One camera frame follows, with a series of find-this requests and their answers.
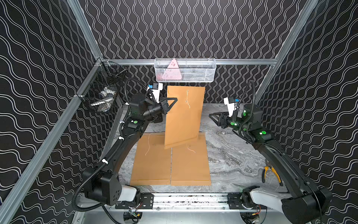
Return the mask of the brown file bag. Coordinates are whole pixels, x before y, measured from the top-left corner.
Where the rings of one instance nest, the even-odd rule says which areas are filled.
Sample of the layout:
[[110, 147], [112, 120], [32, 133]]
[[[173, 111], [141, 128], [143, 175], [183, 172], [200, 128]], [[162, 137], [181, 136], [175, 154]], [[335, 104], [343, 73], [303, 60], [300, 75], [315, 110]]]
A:
[[197, 141], [172, 149], [171, 185], [211, 185], [205, 133], [199, 133]]
[[143, 134], [137, 144], [131, 186], [170, 184], [171, 151], [164, 143], [164, 132]]
[[167, 87], [167, 97], [178, 101], [166, 115], [165, 149], [198, 139], [204, 95], [205, 87]]

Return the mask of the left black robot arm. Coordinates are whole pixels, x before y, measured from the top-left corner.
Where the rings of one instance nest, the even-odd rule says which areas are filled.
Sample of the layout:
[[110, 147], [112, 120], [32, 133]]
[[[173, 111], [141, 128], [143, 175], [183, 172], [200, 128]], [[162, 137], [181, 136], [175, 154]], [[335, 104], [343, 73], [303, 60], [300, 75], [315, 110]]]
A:
[[87, 168], [83, 182], [75, 190], [71, 200], [72, 208], [78, 212], [87, 212], [105, 205], [113, 206], [119, 202], [129, 202], [137, 207], [140, 202], [140, 190], [122, 185], [118, 179], [119, 170], [132, 147], [140, 140], [150, 123], [160, 123], [178, 101], [177, 98], [161, 98], [156, 101], [152, 88], [139, 81], [146, 94], [137, 93], [128, 96], [128, 78], [124, 83], [124, 96], [128, 109], [123, 123], [119, 126], [120, 136], [103, 159], [93, 168]]

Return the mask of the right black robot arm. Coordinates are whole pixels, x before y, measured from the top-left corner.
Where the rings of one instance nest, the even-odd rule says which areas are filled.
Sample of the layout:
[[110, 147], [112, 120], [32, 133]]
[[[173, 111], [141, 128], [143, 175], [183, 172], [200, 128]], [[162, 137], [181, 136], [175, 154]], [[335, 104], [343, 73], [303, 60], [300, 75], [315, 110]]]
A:
[[332, 193], [314, 183], [284, 152], [274, 134], [262, 126], [263, 112], [254, 101], [245, 104], [238, 116], [241, 100], [225, 98], [227, 112], [211, 113], [210, 119], [220, 128], [231, 128], [235, 135], [253, 146], [268, 162], [268, 168], [285, 185], [287, 192], [264, 190], [257, 185], [246, 187], [239, 199], [228, 198], [228, 205], [238, 203], [249, 209], [271, 208], [282, 213], [292, 224], [322, 221], [332, 200]]

